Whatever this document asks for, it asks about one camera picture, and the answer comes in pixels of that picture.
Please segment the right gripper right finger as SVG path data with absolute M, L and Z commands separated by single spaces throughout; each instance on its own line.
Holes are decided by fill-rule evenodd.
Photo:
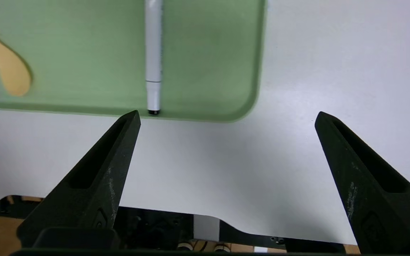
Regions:
M 315 129 L 360 252 L 410 255 L 410 182 L 335 116 Z

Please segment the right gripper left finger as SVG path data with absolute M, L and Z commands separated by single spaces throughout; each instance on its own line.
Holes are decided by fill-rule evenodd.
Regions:
M 141 119 L 120 117 L 17 229 L 23 248 L 117 249 L 113 230 Z

